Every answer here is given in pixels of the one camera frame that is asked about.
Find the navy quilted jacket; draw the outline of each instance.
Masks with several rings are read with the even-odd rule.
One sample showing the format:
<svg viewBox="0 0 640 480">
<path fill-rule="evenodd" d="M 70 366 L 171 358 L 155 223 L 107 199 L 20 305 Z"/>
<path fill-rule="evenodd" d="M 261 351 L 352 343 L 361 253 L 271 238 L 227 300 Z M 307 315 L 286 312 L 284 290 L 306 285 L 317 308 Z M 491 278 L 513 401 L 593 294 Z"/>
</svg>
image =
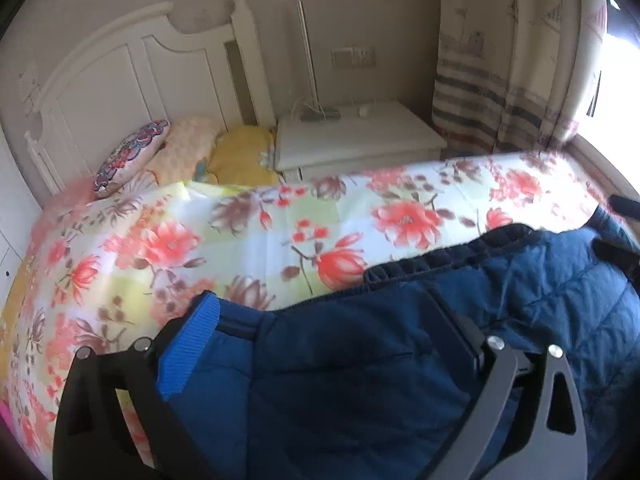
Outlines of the navy quilted jacket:
<svg viewBox="0 0 640 480">
<path fill-rule="evenodd" d="M 435 293 L 514 348 L 566 351 L 593 475 L 640 422 L 640 301 L 594 256 L 595 237 L 632 248 L 598 209 L 579 230 L 507 226 L 279 312 L 211 294 L 162 357 L 158 388 L 225 479 L 413 480 L 470 401 L 425 330 Z M 516 396 L 480 468 L 495 461 Z"/>
</svg>

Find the screw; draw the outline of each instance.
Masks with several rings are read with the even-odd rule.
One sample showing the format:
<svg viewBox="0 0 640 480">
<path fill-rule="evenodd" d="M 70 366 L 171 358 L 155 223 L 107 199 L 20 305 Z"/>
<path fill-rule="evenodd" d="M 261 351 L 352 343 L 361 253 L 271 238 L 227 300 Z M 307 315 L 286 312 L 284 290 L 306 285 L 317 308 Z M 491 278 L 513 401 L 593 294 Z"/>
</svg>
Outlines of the screw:
<svg viewBox="0 0 640 480">
<path fill-rule="evenodd" d="M 504 341 L 497 335 L 491 335 L 486 339 L 486 343 L 492 350 L 502 350 L 504 348 Z"/>
<path fill-rule="evenodd" d="M 549 353 L 556 359 L 559 359 L 562 357 L 562 349 L 558 345 L 551 345 L 549 346 L 548 350 L 549 350 Z"/>
<path fill-rule="evenodd" d="M 78 359 L 87 359 L 91 355 L 91 348 L 88 346 L 81 346 L 76 352 L 76 357 Z"/>
<path fill-rule="evenodd" d="M 133 342 L 133 348 L 138 352 L 146 352 L 151 348 L 151 339 L 148 337 L 139 337 Z"/>
</svg>

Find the white headboard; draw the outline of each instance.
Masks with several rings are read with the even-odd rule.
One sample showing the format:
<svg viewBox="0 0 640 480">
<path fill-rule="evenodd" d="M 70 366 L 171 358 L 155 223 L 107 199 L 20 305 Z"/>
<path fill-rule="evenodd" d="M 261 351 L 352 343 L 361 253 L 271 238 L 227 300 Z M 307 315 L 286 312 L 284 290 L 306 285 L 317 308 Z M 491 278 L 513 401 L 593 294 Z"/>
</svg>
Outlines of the white headboard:
<svg viewBox="0 0 640 480">
<path fill-rule="evenodd" d="M 52 193 L 94 173 L 127 135 L 151 120 L 188 114 L 242 124 L 238 74 L 226 44 L 238 44 L 258 124 L 275 126 L 254 17 L 234 0 L 231 23 L 182 34 L 173 4 L 136 10 L 105 25 L 65 57 L 34 106 L 42 136 L 25 133 L 31 157 Z"/>
</svg>

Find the wardrobe door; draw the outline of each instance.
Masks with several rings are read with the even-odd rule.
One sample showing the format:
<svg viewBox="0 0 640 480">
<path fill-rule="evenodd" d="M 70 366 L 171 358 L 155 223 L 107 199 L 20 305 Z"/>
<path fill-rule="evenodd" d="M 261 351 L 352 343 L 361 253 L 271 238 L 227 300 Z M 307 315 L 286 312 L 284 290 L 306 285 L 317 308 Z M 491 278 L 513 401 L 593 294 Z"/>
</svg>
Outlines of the wardrobe door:
<svg viewBox="0 0 640 480">
<path fill-rule="evenodd" d="M 22 178 L 0 124 L 0 233 L 24 257 L 41 209 Z"/>
</svg>

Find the pink pillow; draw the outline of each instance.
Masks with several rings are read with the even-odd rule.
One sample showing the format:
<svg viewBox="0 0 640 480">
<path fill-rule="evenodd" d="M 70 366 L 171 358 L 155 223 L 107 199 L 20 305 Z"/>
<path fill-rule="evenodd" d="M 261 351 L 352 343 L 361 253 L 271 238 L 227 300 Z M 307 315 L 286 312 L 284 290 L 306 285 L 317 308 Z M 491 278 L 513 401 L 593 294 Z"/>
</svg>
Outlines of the pink pillow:
<svg viewBox="0 0 640 480">
<path fill-rule="evenodd" d="M 96 196 L 106 198 L 131 180 L 160 149 L 168 133 L 169 123 L 162 119 L 146 124 L 126 137 L 96 173 Z"/>
</svg>

